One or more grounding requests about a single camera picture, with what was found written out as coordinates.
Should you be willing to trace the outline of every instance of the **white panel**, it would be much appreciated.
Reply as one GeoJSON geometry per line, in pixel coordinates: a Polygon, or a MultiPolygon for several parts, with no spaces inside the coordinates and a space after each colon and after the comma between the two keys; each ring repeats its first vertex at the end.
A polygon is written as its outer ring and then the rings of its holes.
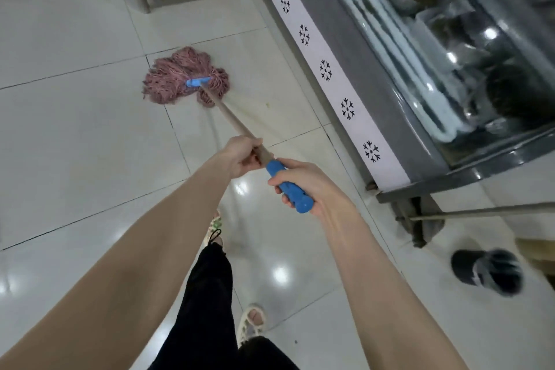
{"type": "Polygon", "coordinates": [[[405,170],[364,108],[301,0],[272,2],[378,187],[391,190],[410,184],[405,170]]]}

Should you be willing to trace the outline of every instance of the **mop head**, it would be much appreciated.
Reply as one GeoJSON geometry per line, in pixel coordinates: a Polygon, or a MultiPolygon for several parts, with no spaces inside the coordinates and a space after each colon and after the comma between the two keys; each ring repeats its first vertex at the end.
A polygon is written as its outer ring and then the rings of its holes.
{"type": "Polygon", "coordinates": [[[206,92],[185,85],[188,79],[200,77],[210,77],[208,87],[220,99],[229,91],[229,76],[225,70],[212,66],[207,53],[185,47],[170,58],[156,59],[144,79],[143,94],[158,104],[168,104],[174,103],[178,97],[197,93],[198,102],[205,107],[213,107],[214,103],[206,92]]]}

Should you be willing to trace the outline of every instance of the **snowflake pattern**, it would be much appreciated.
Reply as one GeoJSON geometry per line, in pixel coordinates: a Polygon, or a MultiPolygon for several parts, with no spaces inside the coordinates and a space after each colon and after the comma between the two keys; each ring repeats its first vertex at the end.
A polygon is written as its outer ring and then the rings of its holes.
{"type": "Polygon", "coordinates": [[[322,75],[322,79],[325,79],[326,82],[329,82],[329,80],[331,79],[331,67],[330,64],[325,60],[322,60],[322,62],[320,62],[320,74],[322,75]]]}
{"type": "Polygon", "coordinates": [[[284,14],[289,13],[289,8],[291,5],[289,4],[289,0],[281,0],[281,9],[283,9],[284,14]]]}
{"type": "Polygon", "coordinates": [[[366,143],[362,146],[364,148],[364,154],[367,158],[370,158],[370,161],[377,162],[380,160],[380,150],[376,146],[376,144],[366,141],[366,143]]]}
{"type": "Polygon", "coordinates": [[[351,120],[355,117],[355,108],[352,102],[346,98],[341,101],[341,112],[343,113],[343,117],[346,117],[347,120],[351,120]]]}
{"type": "Polygon", "coordinates": [[[310,41],[309,29],[306,25],[301,24],[299,29],[299,37],[301,37],[301,43],[307,46],[310,41]]]}

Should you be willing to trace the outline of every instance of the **mop handle leaning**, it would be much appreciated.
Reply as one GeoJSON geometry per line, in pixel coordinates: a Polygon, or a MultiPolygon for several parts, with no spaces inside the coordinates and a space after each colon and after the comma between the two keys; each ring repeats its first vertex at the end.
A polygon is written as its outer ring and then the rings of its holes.
{"type": "MultiPolygon", "coordinates": [[[[254,135],[241,121],[232,113],[232,111],[216,97],[206,83],[202,82],[200,84],[201,88],[208,94],[210,99],[216,104],[220,109],[225,118],[232,124],[232,126],[239,132],[240,135],[248,136],[254,138],[254,135]]],[[[263,167],[266,167],[270,176],[274,177],[279,171],[287,170],[285,166],[278,160],[274,160],[274,157],[264,145],[260,145],[258,148],[254,148],[254,153],[258,157],[260,163],[263,167]]],[[[297,212],[305,213],[309,212],[314,206],[314,200],[305,193],[303,189],[297,186],[295,183],[283,182],[279,185],[281,191],[283,191],[297,212]]]]}
{"type": "MultiPolygon", "coordinates": [[[[210,99],[213,101],[214,104],[220,109],[221,113],[224,117],[231,123],[231,125],[237,130],[240,135],[248,136],[252,139],[255,139],[255,136],[252,132],[237,118],[236,115],[214,94],[206,84],[201,84],[202,89],[204,92],[208,94],[210,99]]],[[[262,167],[266,167],[268,163],[273,159],[272,154],[264,147],[264,145],[260,145],[257,148],[254,148],[254,153],[258,157],[262,167]]]]}

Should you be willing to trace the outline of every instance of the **forearm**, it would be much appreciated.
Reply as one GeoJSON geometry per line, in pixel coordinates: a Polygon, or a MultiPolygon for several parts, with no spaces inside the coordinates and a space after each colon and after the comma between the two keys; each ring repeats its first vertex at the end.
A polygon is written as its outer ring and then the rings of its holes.
{"type": "Polygon", "coordinates": [[[323,225],[370,368],[467,370],[355,206],[334,203],[323,225]]]}
{"type": "Polygon", "coordinates": [[[0,368],[127,370],[175,301],[229,182],[225,157],[207,161],[135,222],[0,368]]]}

